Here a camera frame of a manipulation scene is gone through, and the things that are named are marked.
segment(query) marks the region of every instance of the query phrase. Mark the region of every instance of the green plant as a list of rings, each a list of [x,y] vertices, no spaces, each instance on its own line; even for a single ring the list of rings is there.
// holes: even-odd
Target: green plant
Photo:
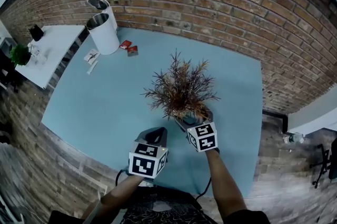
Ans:
[[[145,89],[145,97],[152,98],[151,109],[160,106],[164,108],[164,117],[171,116],[179,118],[187,114],[195,117],[205,118],[205,105],[207,99],[219,100],[212,93],[214,78],[206,77],[204,71],[207,69],[208,61],[202,61],[197,67],[191,67],[188,62],[179,59],[180,53],[171,54],[172,63],[167,73],[155,72],[152,82],[154,89]]]
[[[17,45],[11,50],[11,60],[15,65],[24,66],[31,58],[28,47]]]

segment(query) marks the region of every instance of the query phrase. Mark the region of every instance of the red card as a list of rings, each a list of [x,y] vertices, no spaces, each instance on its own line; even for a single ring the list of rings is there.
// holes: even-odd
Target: red card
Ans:
[[[133,46],[127,48],[127,56],[134,56],[134,55],[138,55],[138,47]]]
[[[123,41],[123,43],[120,45],[120,48],[126,50],[131,44],[131,41]]]

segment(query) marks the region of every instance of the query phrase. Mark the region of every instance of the dried plant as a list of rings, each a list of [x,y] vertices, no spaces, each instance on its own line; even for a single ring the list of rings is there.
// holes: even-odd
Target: dried plant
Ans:
[[[205,105],[208,99],[219,100],[212,93],[214,78],[206,77],[208,61],[202,61],[197,67],[191,67],[188,62],[179,59],[180,53],[171,54],[172,63],[167,73],[155,72],[154,89],[145,89],[145,97],[153,99],[151,109],[160,106],[164,108],[164,117],[172,116],[183,118],[194,115],[197,118],[206,118]]]

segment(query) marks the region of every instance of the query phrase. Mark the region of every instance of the table leg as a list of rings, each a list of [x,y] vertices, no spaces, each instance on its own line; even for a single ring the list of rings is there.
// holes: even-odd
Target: table leg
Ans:
[[[7,90],[7,86],[5,86],[4,84],[2,84],[1,82],[0,82],[0,86],[1,86],[3,89]]]

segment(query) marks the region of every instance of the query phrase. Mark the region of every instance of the floor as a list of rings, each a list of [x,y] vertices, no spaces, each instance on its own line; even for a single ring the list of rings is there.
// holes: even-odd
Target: floor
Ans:
[[[19,92],[2,91],[0,121],[13,124],[13,146],[0,144],[0,192],[26,223],[47,223],[52,210],[80,216],[87,205],[114,185],[116,171],[76,151],[41,124],[52,89],[29,81]],[[318,189],[311,185],[320,159],[319,143],[329,149],[334,132],[320,130],[299,145],[287,145],[280,122],[264,117],[253,188],[246,203],[264,211],[272,224],[330,223],[337,217],[337,184],[327,174]],[[221,223],[215,201],[199,199],[205,212]]]

